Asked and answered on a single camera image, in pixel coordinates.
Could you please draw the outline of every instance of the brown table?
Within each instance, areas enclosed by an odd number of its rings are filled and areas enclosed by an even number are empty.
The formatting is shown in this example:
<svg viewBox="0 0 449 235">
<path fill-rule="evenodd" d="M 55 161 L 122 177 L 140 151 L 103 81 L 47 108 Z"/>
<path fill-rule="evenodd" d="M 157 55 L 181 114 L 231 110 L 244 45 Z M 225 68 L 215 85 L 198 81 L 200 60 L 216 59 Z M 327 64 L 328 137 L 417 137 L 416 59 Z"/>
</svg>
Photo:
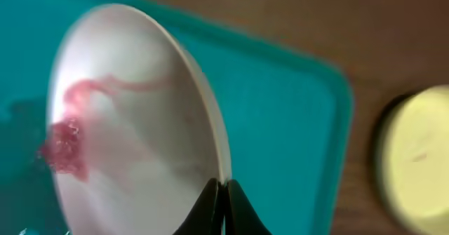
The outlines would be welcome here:
<svg viewBox="0 0 449 235">
<path fill-rule="evenodd" d="M 449 83 L 449 0 L 159 0 L 339 66 L 356 113 L 332 234 L 408 234 L 378 200 L 370 135 L 382 108 Z"/>
</svg>

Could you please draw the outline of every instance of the red sauce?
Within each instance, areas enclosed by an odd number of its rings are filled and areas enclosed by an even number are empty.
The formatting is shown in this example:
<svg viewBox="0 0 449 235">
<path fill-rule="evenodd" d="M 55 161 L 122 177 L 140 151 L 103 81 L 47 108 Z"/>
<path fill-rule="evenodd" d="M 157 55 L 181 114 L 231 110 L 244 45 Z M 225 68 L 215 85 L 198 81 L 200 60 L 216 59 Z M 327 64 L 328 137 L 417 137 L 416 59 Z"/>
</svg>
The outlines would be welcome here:
<svg viewBox="0 0 449 235">
<path fill-rule="evenodd" d="M 88 166 L 82 148 L 87 122 L 83 113 L 87 110 L 91 95 L 99 92 L 114 99 L 116 89 L 152 91 L 169 84 L 168 79 L 149 83 L 126 83 L 108 76 L 99 81 L 81 80 L 67 89 L 64 95 L 65 113 L 61 122 L 50 127 L 40 155 L 55 173 L 72 174 L 76 179 L 88 181 Z"/>
</svg>

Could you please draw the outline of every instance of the teal tray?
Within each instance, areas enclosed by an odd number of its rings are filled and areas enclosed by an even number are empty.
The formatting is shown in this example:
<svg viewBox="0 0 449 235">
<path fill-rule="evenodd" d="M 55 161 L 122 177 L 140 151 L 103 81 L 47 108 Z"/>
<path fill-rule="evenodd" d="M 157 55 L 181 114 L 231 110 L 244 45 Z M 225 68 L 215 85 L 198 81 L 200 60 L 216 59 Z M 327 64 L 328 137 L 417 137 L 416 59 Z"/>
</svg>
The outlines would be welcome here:
<svg viewBox="0 0 449 235">
<path fill-rule="evenodd" d="M 342 75 L 149 0 L 0 0 L 0 218 L 9 220 L 0 234 L 66 231 L 50 173 L 34 153 L 45 138 L 61 39 L 80 15 L 105 3 L 143 10 L 197 60 L 222 110 L 233 176 L 267 228 L 328 234 L 352 114 Z"/>
</svg>

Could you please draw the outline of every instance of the black tool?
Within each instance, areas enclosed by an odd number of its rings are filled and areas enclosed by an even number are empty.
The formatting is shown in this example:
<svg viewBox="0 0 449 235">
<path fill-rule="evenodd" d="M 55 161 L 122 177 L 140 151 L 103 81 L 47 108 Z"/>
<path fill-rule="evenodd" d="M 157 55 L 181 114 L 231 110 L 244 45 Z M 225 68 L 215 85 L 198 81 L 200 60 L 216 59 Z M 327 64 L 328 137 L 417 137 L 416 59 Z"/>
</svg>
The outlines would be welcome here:
<svg viewBox="0 0 449 235">
<path fill-rule="evenodd" d="M 223 222 L 226 235 L 268 235 L 236 180 L 226 185 L 210 179 L 194 207 L 173 235 L 219 235 Z"/>
</svg>

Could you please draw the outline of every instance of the yellow lid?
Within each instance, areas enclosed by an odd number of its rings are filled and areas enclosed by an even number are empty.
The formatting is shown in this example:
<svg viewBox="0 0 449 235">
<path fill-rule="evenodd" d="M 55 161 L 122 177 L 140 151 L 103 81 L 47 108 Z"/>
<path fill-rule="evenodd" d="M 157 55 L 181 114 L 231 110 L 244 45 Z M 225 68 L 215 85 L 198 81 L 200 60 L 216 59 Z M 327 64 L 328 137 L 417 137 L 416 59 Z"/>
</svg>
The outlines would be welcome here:
<svg viewBox="0 0 449 235">
<path fill-rule="evenodd" d="M 410 229 L 449 234 L 449 86 L 399 106 L 381 143 L 385 196 Z"/>
</svg>

